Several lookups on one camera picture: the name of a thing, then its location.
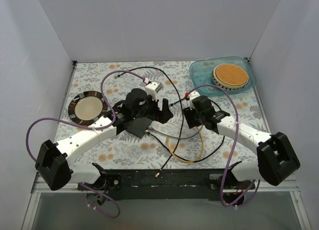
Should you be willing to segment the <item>black network switch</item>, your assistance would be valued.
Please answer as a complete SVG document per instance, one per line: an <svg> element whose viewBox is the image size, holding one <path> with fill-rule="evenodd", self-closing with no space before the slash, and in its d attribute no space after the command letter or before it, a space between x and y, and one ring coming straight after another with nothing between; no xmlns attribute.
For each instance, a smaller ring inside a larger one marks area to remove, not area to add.
<svg viewBox="0 0 319 230"><path fill-rule="evenodd" d="M148 118L138 118L130 123L130 126L126 129L126 131L141 139L151 123L152 120Z"/></svg>

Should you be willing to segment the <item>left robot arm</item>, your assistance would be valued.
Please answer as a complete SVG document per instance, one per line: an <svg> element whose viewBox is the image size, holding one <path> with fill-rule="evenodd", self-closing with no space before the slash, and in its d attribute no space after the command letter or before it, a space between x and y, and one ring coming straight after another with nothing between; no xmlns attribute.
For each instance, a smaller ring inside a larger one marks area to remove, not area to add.
<svg viewBox="0 0 319 230"><path fill-rule="evenodd" d="M95 163L78 165L76 159L99 143L125 131L140 118L164 124L172 117L167 99L163 99L162 107L159 107L151 95L135 88L88 130L56 143L51 140L42 143L35 168L52 191L61 189L67 183L87 183L93 189L101 190L106 184L104 169Z"/></svg>

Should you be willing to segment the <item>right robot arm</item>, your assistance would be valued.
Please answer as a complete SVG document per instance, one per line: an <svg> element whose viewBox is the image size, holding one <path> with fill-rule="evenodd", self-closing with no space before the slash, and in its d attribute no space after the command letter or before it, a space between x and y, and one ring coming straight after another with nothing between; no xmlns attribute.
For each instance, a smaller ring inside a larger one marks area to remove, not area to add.
<svg viewBox="0 0 319 230"><path fill-rule="evenodd" d="M244 181L264 180L277 186L301 164L288 139L278 132L261 132L246 124L238 123L229 113L216 111L206 96L197 92L188 96L189 107L183 110L189 128L203 125L212 132L237 140L257 155L257 160L233 164L226 175L226 185L236 189Z"/></svg>

